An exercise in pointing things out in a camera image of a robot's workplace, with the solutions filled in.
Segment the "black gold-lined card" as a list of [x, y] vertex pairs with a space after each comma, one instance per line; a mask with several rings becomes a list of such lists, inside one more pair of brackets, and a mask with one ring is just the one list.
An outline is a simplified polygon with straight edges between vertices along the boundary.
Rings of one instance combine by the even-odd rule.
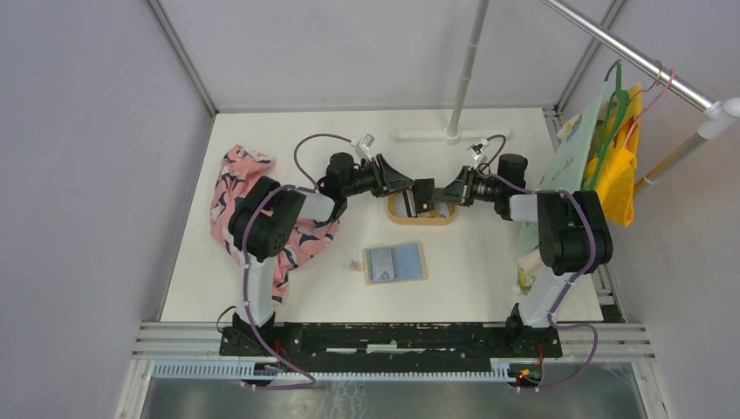
[[435, 208], [435, 179], [415, 179], [412, 186], [412, 195], [417, 215], [432, 211]]

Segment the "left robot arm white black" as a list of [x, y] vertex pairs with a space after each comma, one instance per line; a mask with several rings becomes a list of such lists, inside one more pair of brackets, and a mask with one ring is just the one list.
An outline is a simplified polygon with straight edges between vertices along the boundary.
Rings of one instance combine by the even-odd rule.
[[371, 193], [381, 198], [410, 189], [414, 183], [381, 154], [356, 162], [344, 152], [330, 157], [316, 189], [283, 185], [270, 177], [258, 180], [228, 224], [246, 262], [243, 303], [233, 319], [233, 327], [242, 333], [243, 347], [257, 356], [273, 347], [273, 273], [297, 222], [310, 220], [318, 227], [333, 227], [344, 215], [349, 197]]

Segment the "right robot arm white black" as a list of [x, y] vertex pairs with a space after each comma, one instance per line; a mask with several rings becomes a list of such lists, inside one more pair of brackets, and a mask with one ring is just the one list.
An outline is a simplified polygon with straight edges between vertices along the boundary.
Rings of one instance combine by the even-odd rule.
[[531, 290], [512, 311], [520, 323], [504, 332], [506, 349], [526, 356], [539, 343], [535, 328], [555, 327], [558, 309], [579, 277], [611, 260], [613, 242], [598, 194], [592, 190], [529, 190], [528, 161], [504, 154], [495, 173], [462, 167], [457, 177], [434, 194], [434, 201], [469, 207], [492, 203], [503, 220], [536, 227], [536, 250], [544, 264]]

